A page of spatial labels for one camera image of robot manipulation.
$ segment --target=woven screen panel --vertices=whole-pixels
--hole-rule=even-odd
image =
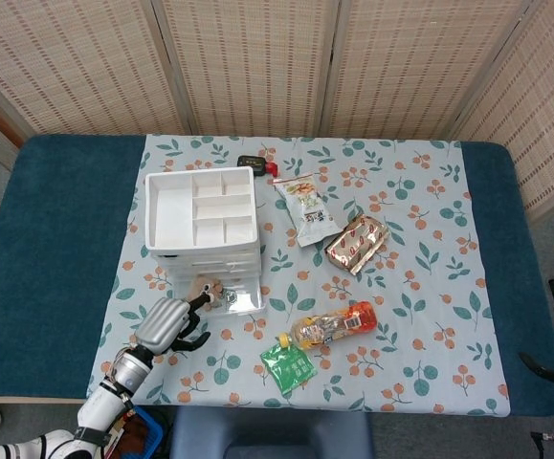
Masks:
[[[432,139],[521,0],[353,0],[328,132]]]
[[[141,0],[0,1],[0,91],[37,133],[184,132]]]
[[[200,133],[312,134],[334,2],[164,0],[164,6]]]
[[[508,147],[532,217],[554,195],[554,0],[536,11],[456,136]]]

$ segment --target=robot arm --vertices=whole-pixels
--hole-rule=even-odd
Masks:
[[[108,431],[125,411],[133,408],[131,398],[151,371],[155,356],[168,349],[193,351],[202,346],[210,332],[185,341],[200,322],[196,311],[214,296],[203,292],[192,301],[162,298],[151,308],[136,331],[136,345],[122,349],[109,373],[78,412],[74,435],[56,430],[30,442],[0,446],[0,459],[92,459],[108,443]]]

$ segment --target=bamboo folding screen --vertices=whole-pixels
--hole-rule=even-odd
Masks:
[[[531,211],[554,195],[551,21],[554,0],[0,0],[0,106],[26,136],[493,139]]]

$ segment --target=floral tablecloth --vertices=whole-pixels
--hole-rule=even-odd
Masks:
[[[147,311],[173,292],[144,246],[144,175],[234,166],[239,155],[313,172],[335,220],[385,222],[385,248],[357,276],[301,249],[269,176],[255,179],[263,313],[204,320],[193,353],[157,357],[137,404],[300,408],[506,416],[510,411],[458,142],[147,136],[117,276],[88,393]],[[369,300],[379,326],[309,352],[319,373],[282,397],[259,354],[308,315]]]

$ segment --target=green pouch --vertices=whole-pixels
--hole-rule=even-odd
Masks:
[[[306,354],[294,345],[282,348],[276,344],[260,357],[275,378],[282,395],[291,392],[317,374],[317,368]]]

